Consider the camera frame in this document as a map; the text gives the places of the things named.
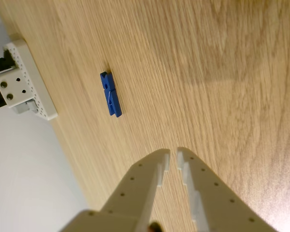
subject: white perforated bracket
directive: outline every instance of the white perforated bracket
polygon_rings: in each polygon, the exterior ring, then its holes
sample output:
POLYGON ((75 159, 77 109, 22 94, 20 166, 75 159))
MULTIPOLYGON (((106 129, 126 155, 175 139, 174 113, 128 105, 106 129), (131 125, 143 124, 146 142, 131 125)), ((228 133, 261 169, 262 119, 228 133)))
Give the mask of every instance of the white perforated bracket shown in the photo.
POLYGON ((169 169, 170 150, 157 150, 130 167, 100 212, 85 210, 61 232, 147 232, 163 174, 169 169))
POLYGON ((177 150, 191 218, 199 232, 275 232, 192 151, 177 150))
POLYGON ((9 50, 16 63, 15 69, 0 73, 0 92, 8 107, 17 107, 33 99, 37 116, 46 120, 55 118, 57 111, 26 42, 17 40, 8 43, 3 49, 9 50))

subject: mounting hole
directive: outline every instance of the mounting hole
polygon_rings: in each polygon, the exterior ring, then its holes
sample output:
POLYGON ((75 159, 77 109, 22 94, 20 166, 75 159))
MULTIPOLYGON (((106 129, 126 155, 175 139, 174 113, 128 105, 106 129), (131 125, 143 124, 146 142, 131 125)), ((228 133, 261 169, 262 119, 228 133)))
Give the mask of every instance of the mounting hole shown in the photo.
POLYGON ((6 88, 8 86, 8 84, 5 81, 2 81, 0 83, 1 88, 6 88))
POLYGON ((13 99, 13 94, 9 93, 6 95, 7 100, 12 100, 13 99))

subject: wood grain surface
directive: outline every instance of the wood grain surface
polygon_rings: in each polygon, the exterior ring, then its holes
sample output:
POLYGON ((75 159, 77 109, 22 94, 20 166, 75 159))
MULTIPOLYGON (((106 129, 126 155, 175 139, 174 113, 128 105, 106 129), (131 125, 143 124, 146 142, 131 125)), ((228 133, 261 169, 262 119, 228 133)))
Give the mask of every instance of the wood grain surface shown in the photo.
POLYGON ((28 43, 94 209, 134 162, 169 148, 152 218, 166 232, 195 231, 176 168, 185 146, 290 232, 290 0, 0 0, 0 15, 28 43), (108 113, 105 70, 119 118, 108 113))

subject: white wall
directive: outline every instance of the white wall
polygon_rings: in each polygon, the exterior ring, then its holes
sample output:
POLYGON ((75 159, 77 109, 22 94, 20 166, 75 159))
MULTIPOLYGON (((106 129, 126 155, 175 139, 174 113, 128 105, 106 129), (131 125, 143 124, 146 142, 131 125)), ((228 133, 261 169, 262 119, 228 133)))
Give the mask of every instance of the white wall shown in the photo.
POLYGON ((0 108, 0 232, 55 232, 84 208, 51 125, 0 108))

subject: clothespin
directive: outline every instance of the clothespin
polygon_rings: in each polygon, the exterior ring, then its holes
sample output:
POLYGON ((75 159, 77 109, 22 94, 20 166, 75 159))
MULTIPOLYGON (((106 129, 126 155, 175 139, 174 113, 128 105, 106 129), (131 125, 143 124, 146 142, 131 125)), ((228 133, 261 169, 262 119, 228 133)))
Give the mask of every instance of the clothespin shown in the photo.
POLYGON ((115 114, 116 117, 121 116, 121 109, 112 73, 102 72, 100 77, 110 115, 115 114))

